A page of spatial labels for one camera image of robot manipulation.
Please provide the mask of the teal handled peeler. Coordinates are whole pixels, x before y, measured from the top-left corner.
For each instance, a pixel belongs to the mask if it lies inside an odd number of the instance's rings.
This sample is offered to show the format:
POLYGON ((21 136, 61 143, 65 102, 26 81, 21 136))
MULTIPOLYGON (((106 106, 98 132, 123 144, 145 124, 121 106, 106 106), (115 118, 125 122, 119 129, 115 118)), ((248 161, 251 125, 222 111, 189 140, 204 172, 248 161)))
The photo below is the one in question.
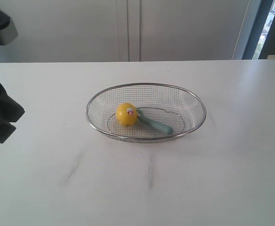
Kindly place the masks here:
POLYGON ((141 123, 155 129, 156 131, 158 131, 160 133, 163 133, 164 135, 170 136, 173 134, 172 127, 145 117, 143 111, 139 108, 136 108, 136 111, 139 114, 138 119, 141 123))

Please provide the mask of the oval metal mesh basket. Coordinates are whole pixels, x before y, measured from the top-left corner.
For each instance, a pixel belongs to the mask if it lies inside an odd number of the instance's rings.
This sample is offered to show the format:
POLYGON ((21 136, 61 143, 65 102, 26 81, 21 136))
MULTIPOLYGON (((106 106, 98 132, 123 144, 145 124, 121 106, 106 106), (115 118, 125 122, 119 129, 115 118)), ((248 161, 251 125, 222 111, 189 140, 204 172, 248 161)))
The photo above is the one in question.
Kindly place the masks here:
POLYGON ((88 123, 103 135, 133 143, 157 143, 178 139, 202 126, 206 108, 193 92, 174 85, 140 82, 113 86, 95 94, 86 106, 88 123), (130 103, 143 111, 144 116, 173 128, 164 135, 137 121, 123 127, 116 119, 122 103, 130 103))

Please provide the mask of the yellow lemon with sticker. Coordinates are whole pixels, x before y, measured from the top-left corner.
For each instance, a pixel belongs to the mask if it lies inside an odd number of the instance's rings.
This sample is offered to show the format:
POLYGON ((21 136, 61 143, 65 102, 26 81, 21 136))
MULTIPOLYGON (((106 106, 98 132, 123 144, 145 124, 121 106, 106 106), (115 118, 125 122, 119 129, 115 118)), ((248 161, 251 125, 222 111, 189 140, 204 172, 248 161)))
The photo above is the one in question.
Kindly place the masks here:
POLYGON ((130 103, 122 103, 117 107, 116 119, 123 127, 133 126, 137 121, 136 108, 130 103))

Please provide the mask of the white cabinet doors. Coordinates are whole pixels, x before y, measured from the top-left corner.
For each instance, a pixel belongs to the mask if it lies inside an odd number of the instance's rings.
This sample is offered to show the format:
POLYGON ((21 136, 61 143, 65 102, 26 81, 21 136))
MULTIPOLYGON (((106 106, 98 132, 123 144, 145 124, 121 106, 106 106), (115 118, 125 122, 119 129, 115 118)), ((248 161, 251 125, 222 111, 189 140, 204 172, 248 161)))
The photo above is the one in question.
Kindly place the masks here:
POLYGON ((241 59, 258 0, 0 0, 0 62, 241 59))

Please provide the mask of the window with dark frame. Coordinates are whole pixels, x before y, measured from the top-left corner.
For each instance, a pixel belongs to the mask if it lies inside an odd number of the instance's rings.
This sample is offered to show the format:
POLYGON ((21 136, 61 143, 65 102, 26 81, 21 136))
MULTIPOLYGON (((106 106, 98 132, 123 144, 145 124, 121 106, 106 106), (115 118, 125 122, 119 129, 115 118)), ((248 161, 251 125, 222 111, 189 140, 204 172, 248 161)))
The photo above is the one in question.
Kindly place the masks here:
MULTIPOLYGON (((267 20, 267 15, 272 7, 271 0, 262 0, 251 29, 250 37, 248 38, 245 51, 242 55, 243 60, 253 58, 255 48, 262 34, 264 24, 267 20)), ((267 59, 269 55, 275 55, 275 16, 268 31, 266 40, 259 54, 259 59, 267 59)))

